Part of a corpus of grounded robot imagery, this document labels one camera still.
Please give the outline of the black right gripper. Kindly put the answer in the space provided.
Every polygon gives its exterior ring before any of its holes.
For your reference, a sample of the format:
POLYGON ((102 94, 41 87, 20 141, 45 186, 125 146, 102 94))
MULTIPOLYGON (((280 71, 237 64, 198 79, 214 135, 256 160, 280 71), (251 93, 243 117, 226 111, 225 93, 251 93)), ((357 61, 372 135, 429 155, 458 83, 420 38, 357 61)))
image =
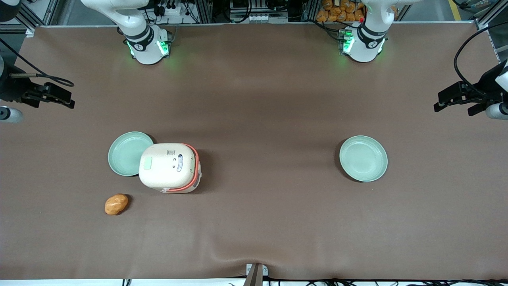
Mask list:
POLYGON ((0 99, 7 102, 17 102, 27 104, 38 108, 41 102, 50 102, 60 104, 69 109, 75 108, 75 101, 71 99, 71 92, 54 84, 44 84, 44 94, 38 99, 27 99, 24 96, 28 92, 40 92, 42 85, 33 83, 28 78, 11 78, 8 75, 1 76, 0 79, 0 99))

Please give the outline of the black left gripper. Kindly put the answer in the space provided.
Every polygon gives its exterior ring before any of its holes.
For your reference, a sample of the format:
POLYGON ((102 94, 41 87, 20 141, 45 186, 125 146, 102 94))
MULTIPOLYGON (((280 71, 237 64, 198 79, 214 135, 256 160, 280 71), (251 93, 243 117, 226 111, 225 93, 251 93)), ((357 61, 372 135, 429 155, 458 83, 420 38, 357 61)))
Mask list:
POLYGON ((477 92, 463 81, 458 81, 438 93, 438 102, 433 105, 434 112, 446 107, 474 103, 468 108, 468 116, 474 116, 486 110, 486 103, 501 103, 507 100, 507 60, 485 72, 475 84, 477 92))

